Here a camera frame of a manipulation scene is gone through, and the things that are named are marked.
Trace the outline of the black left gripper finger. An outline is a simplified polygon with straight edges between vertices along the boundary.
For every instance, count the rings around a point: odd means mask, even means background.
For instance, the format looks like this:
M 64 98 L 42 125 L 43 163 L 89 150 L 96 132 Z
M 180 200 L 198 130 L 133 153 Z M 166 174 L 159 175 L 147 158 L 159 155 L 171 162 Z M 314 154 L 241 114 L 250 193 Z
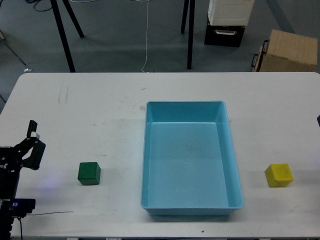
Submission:
M 32 170 L 38 170 L 40 168 L 40 163 L 46 148 L 46 144 L 40 140 L 35 140 L 32 146 L 29 148 L 31 150 L 30 156 L 23 159 L 21 166 L 23 168 L 29 168 Z
M 37 149 L 39 147 L 40 136 L 37 134 L 37 126 L 36 121 L 29 121 L 26 138 L 14 147 L 18 153 L 27 153 L 32 148 Z

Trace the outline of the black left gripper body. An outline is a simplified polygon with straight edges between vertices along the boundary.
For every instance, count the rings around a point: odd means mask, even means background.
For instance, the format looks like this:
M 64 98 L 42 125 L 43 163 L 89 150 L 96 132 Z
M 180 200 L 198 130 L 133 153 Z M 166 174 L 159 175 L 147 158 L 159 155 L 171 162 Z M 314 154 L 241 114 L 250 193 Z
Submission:
M 0 199 L 12 200 L 16 197 L 22 157 L 15 147 L 0 147 Z

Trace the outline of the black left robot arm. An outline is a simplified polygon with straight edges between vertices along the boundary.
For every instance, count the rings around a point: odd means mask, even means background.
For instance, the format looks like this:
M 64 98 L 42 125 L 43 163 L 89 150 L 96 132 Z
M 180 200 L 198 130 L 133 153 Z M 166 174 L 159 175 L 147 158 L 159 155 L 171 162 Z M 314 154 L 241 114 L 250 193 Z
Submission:
M 22 168 L 38 170 L 46 148 L 36 133 L 38 124 L 31 120 L 26 138 L 15 146 L 0 148 L 0 238 L 9 240 L 14 219 L 21 220 L 36 206 L 32 198 L 16 198 Z

